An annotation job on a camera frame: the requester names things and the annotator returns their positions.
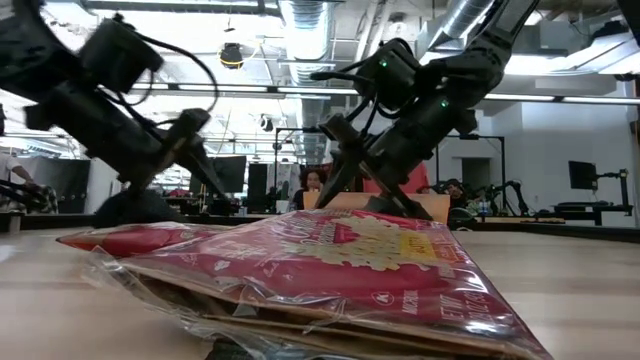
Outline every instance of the woman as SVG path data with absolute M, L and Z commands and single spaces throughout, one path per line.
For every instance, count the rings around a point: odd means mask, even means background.
M 296 210 L 304 210 L 304 193 L 306 191 L 320 191 L 322 185 L 327 181 L 327 175 L 321 169 L 307 168 L 300 175 L 300 185 L 302 189 L 293 195 L 293 204 Z
M 453 208 L 466 208 L 469 200 L 467 194 L 464 192 L 464 187 L 457 179 L 450 179 L 447 181 L 447 193 L 451 198 L 450 209 Z

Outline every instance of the security camera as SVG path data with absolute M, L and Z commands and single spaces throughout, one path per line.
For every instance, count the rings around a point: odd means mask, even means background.
M 226 43 L 220 51 L 220 63 L 227 69 L 239 70 L 244 65 L 240 44 Z
M 264 114 L 260 115 L 260 128 L 265 132 L 272 132 L 273 121 Z

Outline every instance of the desk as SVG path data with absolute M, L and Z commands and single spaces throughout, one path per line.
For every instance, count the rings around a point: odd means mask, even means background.
M 501 224 L 522 224 L 522 223 L 536 223 L 536 224 L 564 224 L 562 218 L 534 218 L 534 217 L 520 217 L 520 216 L 487 216 L 477 217 L 476 221 L 479 223 L 501 223 Z
M 593 221 L 596 226 L 602 226 L 603 212 L 621 212 L 631 214 L 633 206 L 624 205 L 595 205 L 595 206 L 554 206 L 558 217 L 565 220 Z
M 210 350 L 125 293 L 80 279 L 74 230 L 0 236 L 2 358 L 204 360 Z M 456 232 L 557 360 L 640 358 L 640 246 L 523 233 Z

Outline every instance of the plastic bag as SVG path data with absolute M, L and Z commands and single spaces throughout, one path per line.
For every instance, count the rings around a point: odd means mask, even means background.
M 135 232 L 148 239 L 154 230 Z M 312 210 L 205 233 L 119 261 L 158 298 L 201 297 L 171 310 L 199 329 L 329 344 L 359 358 L 339 340 L 378 344 L 385 358 L 551 358 L 443 224 Z
M 91 251 L 95 247 L 100 247 L 112 256 L 129 257 L 194 239 L 202 239 L 229 229 L 230 227 L 227 226 L 161 222 L 87 230 L 62 236 L 57 241 L 81 250 Z
M 184 288 L 159 282 L 153 278 L 136 276 L 120 266 L 113 258 L 100 248 L 94 248 L 83 268 L 83 278 L 97 286 L 109 286 L 124 289 L 143 301 L 152 310 L 160 311 L 175 317 L 179 326 L 189 333 L 203 338 L 205 341 L 219 342 L 220 336 L 240 345 L 254 359 L 322 359 L 322 360 L 446 360 L 449 355 L 413 357 L 397 356 L 389 349 L 381 349 L 367 343 L 354 343 L 352 338 L 327 338 L 327 336 L 304 337 L 296 329 L 280 329 L 268 324 L 252 324 L 251 322 L 225 322 L 208 318 L 208 315 L 224 311 L 214 298 L 195 293 Z M 260 311 L 244 305 L 236 307 L 237 314 L 255 316 Z M 222 351 L 219 356 L 226 356 L 229 351 Z

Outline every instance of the fluorescent light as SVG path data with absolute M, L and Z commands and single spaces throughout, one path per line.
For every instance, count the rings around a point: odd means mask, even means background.
M 213 85 L 207 84 L 190 84 L 190 85 L 177 85 L 180 90 L 183 91 L 211 91 L 213 92 Z M 248 93 L 264 93 L 267 92 L 266 86 L 253 86 L 253 85 L 220 85 L 218 86 L 220 92 L 248 92 Z
M 53 134 L 18 134 L 18 133 L 6 133 L 5 137 L 9 138 L 20 138 L 20 139 L 65 139 L 68 136 L 57 136 Z
M 548 95 L 512 95 L 512 94 L 487 94 L 485 100 L 493 101 L 524 101 L 524 102 L 549 102 L 555 96 Z
M 341 88 L 315 88 L 315 87 L 279 87 L 278 92 L 283 94 L 315 94 L 315 95 L 358 95 L 353 89 Z
M 139 88 L 145 88 L 148 84 L 136 84 Z M 212 85 L 205 84 L 176 84 L 178 87 L 175 91 L 178 94 L 172 94 L 179 96 L 181 91 L 184 91 L 185 96 L 192 96 L 189 91 L 213 91 Z M 270 86 L 253 86 L 253 85 L 220 85 L 218 86 L 220 92 L 237 92 L 237 93 L 266 93 L 273 94 L 292 94 L 292 95 L 358 95 L 358 92 L 348 88 L 321 88 L 321 87 L 295 87 L 295 86 L 283 86 L 283 87 L 270 87 Z M 557 103 L 574 103 L 574 104 L 610 104 L 610 105 L 640 105 L 640 99 L 632 98 L 614 98 L 614 97 L 598 97 L 598 96 L 563 96 L 563 95 L 527 95 L 527 94 L 487 94 L 485 100 L 488 101 L 520 101 L 520 102 L 557 102 Z
M 262 93 L 262 92 L 268 92 L 268 88 L 266 86 L 253 86 L 253 85 L 247 85 L 247 86 L 234 86 L 234 85 L 222 85 L 222 86 L 218 86 L 218 91 L 222 91 L 222 92 L 249 92 L 249 93 Z
M 148 83 L 136 83 L 136 84 L 133 84 L 132 89 L 133 90 L 147 90 L 147 89 L 149 89 L 149 84 Z M 153 85 L 151 85 L 151 89 L 152 90 L 168 90 L 169 89 L 169 85 L 154 83 Z
M 331 100 L 331 96 L 329 95 L 312 95 L 312 94 L 289 94 L 285 95 L 286 99 L 296 99 L 296 100 Z
M 633 98 L 614 98 L 614 97 L 598 97 L 598 96 L 566 96 L 562 99 L 563 103 L 572 104 L 594 104 L 594 105 L 640 105 L 640 99 Z

